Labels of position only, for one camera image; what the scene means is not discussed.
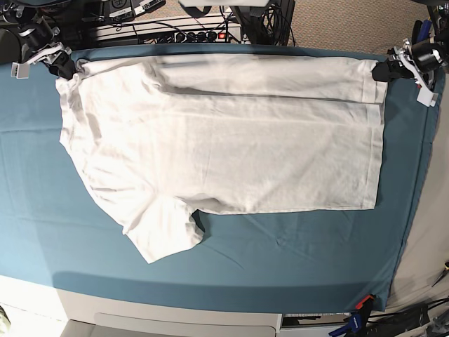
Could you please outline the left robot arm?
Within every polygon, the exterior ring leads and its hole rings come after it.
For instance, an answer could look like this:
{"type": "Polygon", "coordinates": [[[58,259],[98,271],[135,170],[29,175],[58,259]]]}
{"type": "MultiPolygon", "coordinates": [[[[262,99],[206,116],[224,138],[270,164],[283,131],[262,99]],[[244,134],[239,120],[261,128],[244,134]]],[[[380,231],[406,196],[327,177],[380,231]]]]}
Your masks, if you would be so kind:
{"type": "Polygon", "coordinates": [[[388,50],[387,59],[376,64],[372,70],[375,81],[414,79],[419,87],[433,89],[438,71],[448,71],[448,2],[421,3],[429,18],[417,20],[411,38],[388,50]]]}

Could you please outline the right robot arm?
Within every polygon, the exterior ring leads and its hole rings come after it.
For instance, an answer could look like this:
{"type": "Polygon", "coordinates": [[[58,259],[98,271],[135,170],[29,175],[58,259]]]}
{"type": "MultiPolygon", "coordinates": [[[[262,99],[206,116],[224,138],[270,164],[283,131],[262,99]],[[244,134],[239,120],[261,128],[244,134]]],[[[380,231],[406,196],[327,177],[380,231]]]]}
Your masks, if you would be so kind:
{"type": "Polygon", "coordinates": [[[37,8],[14,1],[1,2],[1,17],[16,26],[12,35],[18,40],[18,60],[11,65],[11,76],[27,79],[30,67],[44,64],[57,77],[70,80],[76,72],[72,50],[62,42],[59,26],[50,26],[37,8]]]}

